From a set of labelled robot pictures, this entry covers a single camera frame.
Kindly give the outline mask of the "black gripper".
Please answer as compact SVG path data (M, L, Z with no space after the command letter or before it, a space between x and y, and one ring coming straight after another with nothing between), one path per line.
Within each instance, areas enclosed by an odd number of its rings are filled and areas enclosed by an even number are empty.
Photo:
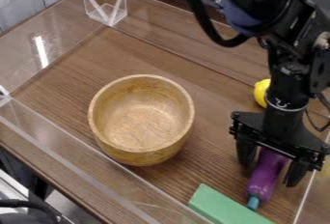
M243 169L250 169L258 147L283 155L291 160L283 184L294 187L308 171L322 169L330 148L304 126L307 98L266 98L266 102L263 113L231 114L230 133L236 140L238 162Z

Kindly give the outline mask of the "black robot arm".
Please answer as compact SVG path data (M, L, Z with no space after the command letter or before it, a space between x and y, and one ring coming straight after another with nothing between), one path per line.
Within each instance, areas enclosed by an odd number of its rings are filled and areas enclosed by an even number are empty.
M202 0L187 0L210 39L235 47L255 38L268 51L271 84L266 111L234 112L230 133L238 161L248 166L256 149L267 148L291 160L284 184L294 186L308 171L320 170L330 147L304 127L308 103L319 99L330 111L330 17L311 0L215 0L238 35L218 33Z

